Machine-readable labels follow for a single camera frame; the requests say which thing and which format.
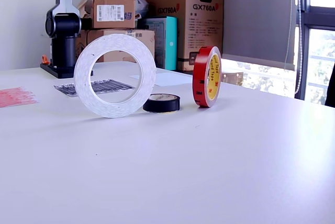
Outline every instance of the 3m tape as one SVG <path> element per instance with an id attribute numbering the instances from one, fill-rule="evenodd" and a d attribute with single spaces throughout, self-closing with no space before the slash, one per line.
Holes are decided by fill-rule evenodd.
<path id="1" fill-rule="evenodd" d="M 195 59 L 193 97 L 197 105 L 212 107 L 221 85 L 221 54 L 217 47 L 202 47 Z"/>
<path id="2" fill-rule="evenodd" d="M 91 71 L 94 63 L 109 51 L 124 51 L 140 66 L 139 85 L 127 99 L 109 103 L 100 99 L 91 86 Z M 138 39 L 113 34 L 100 37 L 90 43 L 80 54 L 74 69 L 74 84 L 78 97 L 92 112 L 106 117 L 128 116 L 141 108 L 148 100 L 155 83 L 156 66 L 150 50 Z"/>
<path id="3" fill-rule="evenodd" d="M 150 113 L 172 113 L 180 110 L 180 97 L 171 94 L 152 94 L 143 105 Z"/>

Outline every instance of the paper sheet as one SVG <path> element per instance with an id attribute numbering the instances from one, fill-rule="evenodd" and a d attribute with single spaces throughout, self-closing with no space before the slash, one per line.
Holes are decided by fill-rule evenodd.
<path id="1" fill-rule="evenodd" d="M 105 94 L 135 89 L 131 85 L 124 84 L 112 79 L 94 81 L 91 82 L 91 85 L 92 89 L 96 94 Z M 69 97 L 77 97 L 77 92 L 75 91 L 74 84 L 54 85 L 53 87 Z"/>
<path id="2" fill-rule="evenodd" d="M 0 108 L 35 104 L 35 95 L 24 87 L 0 90 Z"/>
<path id="3" fill-rule="evenodd" d="M 134 79 L 139 79 L 140 76 L 130 76 Z M 158 86 L 173 86 L 181 84 L 192 84 L 192 76 L 189 75 L 180 75 L 178 73 L 158 73 L 156 74 L 155 85 Z"/>

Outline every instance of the teal box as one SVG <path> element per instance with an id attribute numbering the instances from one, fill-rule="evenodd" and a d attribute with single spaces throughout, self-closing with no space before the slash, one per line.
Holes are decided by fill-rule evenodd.
<path id="1" fill-rule="evenodd" d="M 177 69 L 177 18 L 171 16 L 142 19 L 140 27 L 155 32 L 155 62 L 161 69 Z"/>

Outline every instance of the red printed paper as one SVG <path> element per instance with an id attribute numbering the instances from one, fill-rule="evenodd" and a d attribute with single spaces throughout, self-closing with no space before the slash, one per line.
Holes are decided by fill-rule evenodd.
<path id="1" fill-rule="evenodd" d="M 23 87 L 0 90 L 0 108 L 37 103 L 35 95 Z"/>

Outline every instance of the white tape roll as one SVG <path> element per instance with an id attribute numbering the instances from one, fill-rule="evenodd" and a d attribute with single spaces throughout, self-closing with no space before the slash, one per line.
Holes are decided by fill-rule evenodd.
<path id="1" fill-rule="evenodd" d="M 94 63 L 109 51 L 124 51 L 140 65 L 139 85 L 133 95 L 118 103 L 100 99 L 91 87 L 91 71 Z M 91 42 L 80 54 L 74 69 L 74 84 L 78 97 L 92 112 L 106 117 L 125 117 L 136 112 L 148 100 L 155 83 L 156 66 L 150 50 L 138 39 L 113 34 Z"/>

